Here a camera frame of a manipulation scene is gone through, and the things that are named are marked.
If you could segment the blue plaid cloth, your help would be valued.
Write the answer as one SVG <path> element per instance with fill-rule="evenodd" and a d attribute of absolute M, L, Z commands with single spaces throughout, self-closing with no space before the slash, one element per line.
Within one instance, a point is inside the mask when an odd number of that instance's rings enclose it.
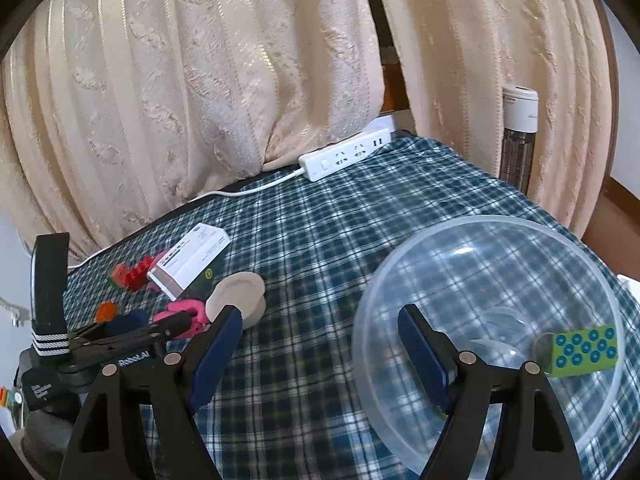
<path fill-rule="evenodd" d="M 67 325 L 88 324 L 111 301 L 155 312 L 155 292 L 111 285 L 113 266 L 174 244 L 194 224 L 225 229 L 226 273 L 253 271 L 267 311 L 243 338 L 198 430 L 226 479 L 405 479 L 360 406 L 352 322 L 367 280 L 411 234 L 467 214 L 556 227 L 509 185 L 431 139 L 400 136 L 364 162 L 311 183 L 288 170 L 255 180 L 258 193 L 182 207 L 72 273 Z"/>

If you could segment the white power strip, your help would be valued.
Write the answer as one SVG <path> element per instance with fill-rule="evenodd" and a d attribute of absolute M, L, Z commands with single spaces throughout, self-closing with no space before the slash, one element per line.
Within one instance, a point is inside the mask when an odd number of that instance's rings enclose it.
<path fill-rule="evenodd" d="M 391 140 L 390 130 L 386 128 L 358 133 L 356 136 L 328 145 L 321 150 L 300 155 L 298 166 L 303 170 L 303 176 L 307 180 L 317 182 L 358 164 L 376 150 L 389 144 Z"/>

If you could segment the white tower heater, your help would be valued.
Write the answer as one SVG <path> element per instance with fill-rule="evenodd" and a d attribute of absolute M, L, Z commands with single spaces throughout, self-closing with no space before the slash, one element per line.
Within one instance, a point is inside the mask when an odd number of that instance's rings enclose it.
<path fill-rule="evenodd" d="M 538 93 L 518 84 L 505 84 L 502 97 L 503 138 L 499 178 L 526 194 L 538 130 Z"/>

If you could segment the clear plastic bowl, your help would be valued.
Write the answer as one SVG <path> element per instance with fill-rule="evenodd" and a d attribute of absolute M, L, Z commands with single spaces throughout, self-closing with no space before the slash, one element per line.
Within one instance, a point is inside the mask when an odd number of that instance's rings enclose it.
<path fill-rule="evenodd" d="M 414 234 L 375 271 L 360 300 L 352 360 L 361 405 L 393 456 L 420 472 L 445 415 L 431 404 L 402 345 L 397 318 L 414 304 L 459 350 L 490 365 L 538 363 L 578 452 L 597 437 L 623 376 L 620 304 L 602 270 L 566 236 L 524 219 L 475 216 Z M 552 335 L 613 324 L 617 363 L 576 377 L 549 375 Z"/>

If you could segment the pink round compact case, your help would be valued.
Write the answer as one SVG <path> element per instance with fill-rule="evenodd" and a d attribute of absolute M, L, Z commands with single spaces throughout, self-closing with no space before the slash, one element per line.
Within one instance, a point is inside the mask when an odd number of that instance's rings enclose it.
<path fill-rule="evenodd" d="M 206 301 L 205 312 L 210 322 L 225 306 L 236 307 L 242 315 L 243 330 L 255 326 L 265 314 L 265 282 L 256 273 L 239 272 L 221 280 Z"/>

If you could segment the green block blue circles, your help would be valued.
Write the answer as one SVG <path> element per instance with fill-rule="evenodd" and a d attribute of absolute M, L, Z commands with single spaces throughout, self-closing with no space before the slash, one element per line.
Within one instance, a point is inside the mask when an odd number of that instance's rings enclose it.
<path fill-rule="evenodd" d="M 613 324 L 552 335 L 549 375 L 576 377 L 609 370 L 617 363 L 617 332 Z"/>

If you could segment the right cream curtain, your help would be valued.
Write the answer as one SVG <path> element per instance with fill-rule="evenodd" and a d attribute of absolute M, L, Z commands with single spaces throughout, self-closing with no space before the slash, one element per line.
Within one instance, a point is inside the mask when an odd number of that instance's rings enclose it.
<path fill-rule="evenodd" d="M 584 234 L 605 176 L 614 103 L 594 0 L 382 0 L 416 132 L 490 174 L 502 90 L 539 96 L 529 198 Z"/>

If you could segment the orange building block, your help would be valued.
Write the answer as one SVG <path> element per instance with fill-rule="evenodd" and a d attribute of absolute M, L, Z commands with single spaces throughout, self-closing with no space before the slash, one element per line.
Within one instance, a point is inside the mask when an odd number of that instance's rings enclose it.
<path fill-rule="evenodd" d="M 100 303 L 99 307 L 96 309 L 96 313 L 94 314 L 94 322 L 96 323 L 107 323 L 114 320 L 118 315 L 118 307 L 116 304 L 113 304 L 111 301 L 103 301 Z"/>

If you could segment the pink green building block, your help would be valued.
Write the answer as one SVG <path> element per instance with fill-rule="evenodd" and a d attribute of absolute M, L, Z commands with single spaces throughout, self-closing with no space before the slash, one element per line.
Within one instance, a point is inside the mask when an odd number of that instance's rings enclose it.
<path fill-rule="evenodd" d="M 114 265 L 111 270 L 110 280 L 118 288 L 126 287 L 126 276 L 129 273 L 129 268 L 125 263 L 120 262 Z"/>

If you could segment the red building brick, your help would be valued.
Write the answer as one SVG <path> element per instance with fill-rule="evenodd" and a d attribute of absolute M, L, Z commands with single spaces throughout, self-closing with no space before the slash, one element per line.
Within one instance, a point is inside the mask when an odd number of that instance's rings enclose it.
<path fill-rule="evenodd" d="M 144 256 L 124 276 L 124 285 L 130 292 L 136 292 L 148 282 L 148 272 L 153 265 L 154 259 Z"/>

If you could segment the white blue medicine box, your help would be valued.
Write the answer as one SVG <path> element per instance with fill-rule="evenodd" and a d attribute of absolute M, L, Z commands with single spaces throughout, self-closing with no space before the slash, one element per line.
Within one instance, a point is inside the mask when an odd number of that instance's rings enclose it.
<path fill-rule="evenodd" d="M 213 292 L 230 243 L 224 229 L 198 223 L 152 264 L 148 279 L 170 301 L 205 300 Z"/>

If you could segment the left cream curtain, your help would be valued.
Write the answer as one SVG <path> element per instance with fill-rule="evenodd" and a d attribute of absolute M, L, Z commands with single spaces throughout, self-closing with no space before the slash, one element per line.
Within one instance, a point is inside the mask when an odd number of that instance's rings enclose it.
<path fill-rule="evenodd" d="M 85 259 L 378 116 L 368 0 L 43 0 L 1 59 L 1 210 Z"/>

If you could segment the cream curtain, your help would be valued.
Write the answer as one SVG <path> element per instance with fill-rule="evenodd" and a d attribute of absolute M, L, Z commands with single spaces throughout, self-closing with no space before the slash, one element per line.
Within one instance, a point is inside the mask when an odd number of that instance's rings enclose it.
<path fill-rule="evenodd" d="M 502 90 L 539 96 L 529 198 L 584 234 L 605 176 L 614 103 L 594 0 L 382 0 L 416 132 L 490 174 Z"/>
<path fill-rule="evenodd" d="M 1 210 L 85 259 L 378 116 L 368 0 L 43 0 L 1 59 Z"/>

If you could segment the pink foam hair roller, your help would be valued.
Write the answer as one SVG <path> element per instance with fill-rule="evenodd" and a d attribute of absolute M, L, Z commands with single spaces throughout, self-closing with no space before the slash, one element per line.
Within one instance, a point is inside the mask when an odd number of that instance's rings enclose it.
<path fill-rule="evenodd" d="M 159 323 L 165 318 L 178 316 L 182 321 L 184 331 L 180 334 L 174 333 L 172 339 L 190 339 L 193 336 L 203 333 L 209 324 L 209 318 L 205 312 L 205 304 L 197 299 L 183 299 L 170 302 L 166 309 L 153 316 L 153 322 Z"/>

